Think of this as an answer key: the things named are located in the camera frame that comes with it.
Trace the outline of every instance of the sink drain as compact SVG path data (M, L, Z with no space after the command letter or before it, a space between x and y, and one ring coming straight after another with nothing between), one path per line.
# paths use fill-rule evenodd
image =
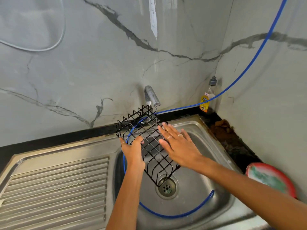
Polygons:
M173 199L174 197L177 196L179 186L178 186L178 181L174 176L171 176L169 179L167 179L164 182L165 175L160 176L158 179L158 185L159 187L155 187L156 193L160 198L163 198L165 200L170 200Z

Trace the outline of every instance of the faucet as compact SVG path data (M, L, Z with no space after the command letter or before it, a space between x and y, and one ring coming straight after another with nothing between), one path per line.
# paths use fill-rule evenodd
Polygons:
M145 86L144 93L145 93L146 105L151 106L151 108L155 107L157 111L157 107L161 106L161 103L158 97L156 96L154 90L152 89L152 87L150 85Z

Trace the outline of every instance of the blue hose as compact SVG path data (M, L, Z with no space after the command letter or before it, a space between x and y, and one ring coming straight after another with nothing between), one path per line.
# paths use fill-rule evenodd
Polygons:
M175 110L181 110L181 109L185 109L185 108L190 108L190 107L194 107L194 106L199 106L200 104L204 104L206 102L210 102L213 99L216 99L217 97L221 96L223 93L225 93L227 90L229 90L238 80L240 80L241 77L243 77L243 75L247 72L247 70L251 67L251 65L255 62L255 60L257 59L257 57L259 56L260 52L262 51L264 45L267 43L267 41L269 40L269 38L271 37L273 30L277 24L277 21L280 17L280 15L282 14L282 10L286 5L287 0L282 0L282 3L279 7L279 10L276 14L276 17L267 33L267 36L265 37L264 41L262 42L262 44L260 45L258 51L256 52L255 56L253 57L253 59L251 60L251 62L248 64L248 66L244 69L244 71L240 74L240 76L237 77L236 80L234 80L226 89L224 89L222 92L220 92L217 96L210 98L209 100L205 101L205 102L201 102L198 104L193 104L193 105L189 105L189 106L184 106L184 107L178 107L178 108L174 108L174 109L170 109L170 110L164 110L164 111L160 111L157 114L161 114L161 113L165 113L165 112L170 112L170 111L175 111ZM127 136L126 142L128 143L128 138L131 136L132 131L134 130L134 127L131 129L131 131L129 131L129 134ZM123 155L123 165L124 165L124 172L126 173L126 167L125 167L125 155ZM180 214L180 215L174 215L174 216L166 216L166 215L161 215L159 213L156 213L152 210L150 210L148 207L146 207L144 204L142 204L140 202L140 205L146 209L147 211L149 211L150 213L161 217L161 218L167 218L167 219L176 219L176 218L181 218L181 217L185 217L187 215L190 215L192 213L194 213L195 211L197 211L199 208L201 208L211 197L213 197L214 195L214 190L212 190L209 194L209 196L200 204L198 205L196 208L194 208L191 211L188 211L186 213Z

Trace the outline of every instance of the black granite ledge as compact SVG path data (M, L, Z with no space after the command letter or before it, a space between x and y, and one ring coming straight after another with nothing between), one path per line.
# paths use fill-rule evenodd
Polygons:
M161 121L166 122L196 114L199 114L201 116L202 120L205 122L205 124L207 124L209 128L212 127L216 121L221 120L221 118L216 113L213 113L212 115L206 115L199 109L199 107L192 107L174 112L163 113L159 115L159 119ZM54 147L102 135L113 134L116 131L115 126L116 124L111 124L107 126L95 127L91 129L75 131L62 135L56 135L0 147L0 171L5 168L5 166L14 154ZM234 145L233 147L229 144L225 144L225 142L223 141L220 142L224 146L228 154L231 156L231 158L234 160L234 162L237 164L237 166L244 173L246 167L251 162L260 162L260 159L243 143L242 140L240 140L238 136L235 135L233 137L237 137L238 139L236 141L236 145Z

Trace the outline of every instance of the gray bottle cap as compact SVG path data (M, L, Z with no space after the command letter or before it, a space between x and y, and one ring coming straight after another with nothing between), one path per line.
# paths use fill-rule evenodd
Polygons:
M209 81L209 85L215 86L216 83L217 83L216 76L213 76Z

